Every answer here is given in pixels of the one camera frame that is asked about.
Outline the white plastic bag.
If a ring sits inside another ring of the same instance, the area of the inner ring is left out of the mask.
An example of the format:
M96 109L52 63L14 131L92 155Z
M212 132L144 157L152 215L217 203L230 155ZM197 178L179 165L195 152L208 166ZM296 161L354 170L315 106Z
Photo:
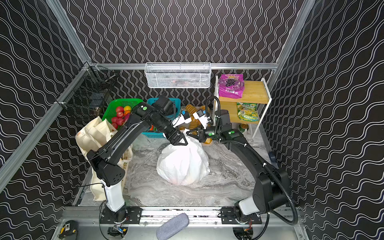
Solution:
M198 183L211 172L209 158L201 143L186 137L186 146L168 145L157 162L157 173L175 186L187 186Z

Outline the cream canvas tote bag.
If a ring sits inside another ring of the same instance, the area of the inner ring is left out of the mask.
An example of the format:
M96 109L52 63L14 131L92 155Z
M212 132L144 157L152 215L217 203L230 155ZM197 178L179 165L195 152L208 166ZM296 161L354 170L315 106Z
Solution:
M76 142L83 156L86 157L90 150L97 151L117 132L117 129L107 120L96 117L76 134ZM100 183L101 181L97 178L96 172L92 170L91 192L94 195L94 201L106 200L104 189Z

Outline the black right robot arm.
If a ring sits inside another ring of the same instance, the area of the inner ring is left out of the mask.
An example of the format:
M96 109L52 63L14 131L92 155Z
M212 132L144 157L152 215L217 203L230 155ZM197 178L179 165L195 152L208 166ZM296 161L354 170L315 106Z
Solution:
M244 219L252 214L274 214L286 224L296 225L299 215L289 193L290 179L287 172L282 168L275 168L262 158L242 132L233 128L229 111L221 109L219 98L209 97L206 104L211 100L215 100L218 105L213 115L206 111L206 116L213 125L204 129L194 128L187 135L201 143L207 139L218 141L234 153L252 174L255 179L253 193L235 204L237 218Z

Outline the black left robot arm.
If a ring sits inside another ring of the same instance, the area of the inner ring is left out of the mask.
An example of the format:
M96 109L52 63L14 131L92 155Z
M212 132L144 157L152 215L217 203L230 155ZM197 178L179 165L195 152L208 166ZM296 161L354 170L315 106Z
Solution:
M185 135L173 126L168 118L170 110L175 108L173 102L164 96L160 96L151 105L139 103L133 108L127 122L106 144L87 153L91 167L104 186L107 207L112 213L121 212L126 208L121 185L125 171L118 166L118 162L142 132L154 126L173 146L188 145Z

